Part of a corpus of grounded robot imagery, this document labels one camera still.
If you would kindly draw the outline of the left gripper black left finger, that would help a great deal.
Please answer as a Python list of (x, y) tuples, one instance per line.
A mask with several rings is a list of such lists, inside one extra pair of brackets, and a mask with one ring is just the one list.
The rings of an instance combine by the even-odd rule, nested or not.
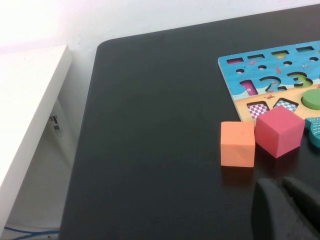
[(272, 180), (259, 179), (254, 188), (251, 228), (255, 240), (311, 240), (313, 230)]

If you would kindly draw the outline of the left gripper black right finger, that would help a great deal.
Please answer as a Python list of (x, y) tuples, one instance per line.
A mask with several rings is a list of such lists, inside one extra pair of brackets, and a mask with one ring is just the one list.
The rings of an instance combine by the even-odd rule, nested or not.
[(320, 234), (320, 192), (294, 177), (284, 177), (282, 187), (303, 217), (305, 224)]

